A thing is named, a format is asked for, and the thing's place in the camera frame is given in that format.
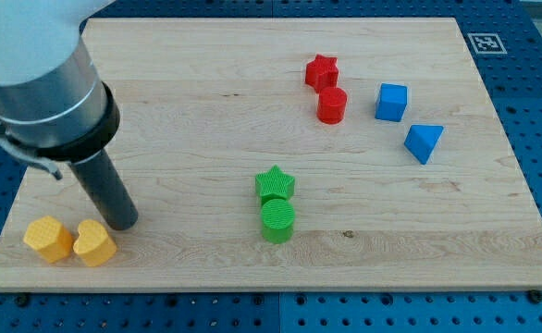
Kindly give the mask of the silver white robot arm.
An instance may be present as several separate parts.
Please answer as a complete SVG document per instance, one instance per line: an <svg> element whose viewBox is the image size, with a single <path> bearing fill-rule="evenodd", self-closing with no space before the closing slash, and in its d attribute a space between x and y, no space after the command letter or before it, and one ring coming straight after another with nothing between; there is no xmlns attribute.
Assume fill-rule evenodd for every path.
<svg viewBox="0 0 542 333"><path fill-rule="evenodd" d="M80 24L113 0L0 0L0 146L18 160L80 161L118 127Z"/></svg>

